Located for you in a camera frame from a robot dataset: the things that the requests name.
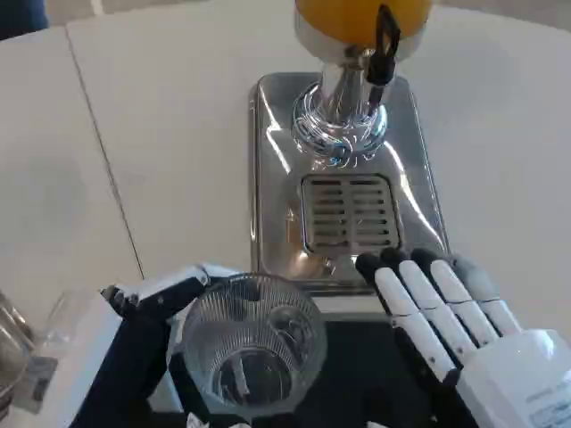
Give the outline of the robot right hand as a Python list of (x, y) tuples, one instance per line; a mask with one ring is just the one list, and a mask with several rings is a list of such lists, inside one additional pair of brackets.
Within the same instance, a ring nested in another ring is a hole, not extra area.
[(431, 251), (363, 253), (355, 267), (430, 398), (430, 427), (567, 427), (570, 348), (525, 329), (477, 265)]

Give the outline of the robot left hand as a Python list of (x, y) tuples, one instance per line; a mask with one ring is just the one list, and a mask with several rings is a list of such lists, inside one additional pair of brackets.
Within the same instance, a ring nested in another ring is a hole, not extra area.
[(90, 302), (46, 394), (43, 427), (238, 427), (196, 396), (191, 409), (156, 412), (148, 403), (165, 375), (177, 315), (235, 270), (191, 265), (135, 288), (112, 285)]

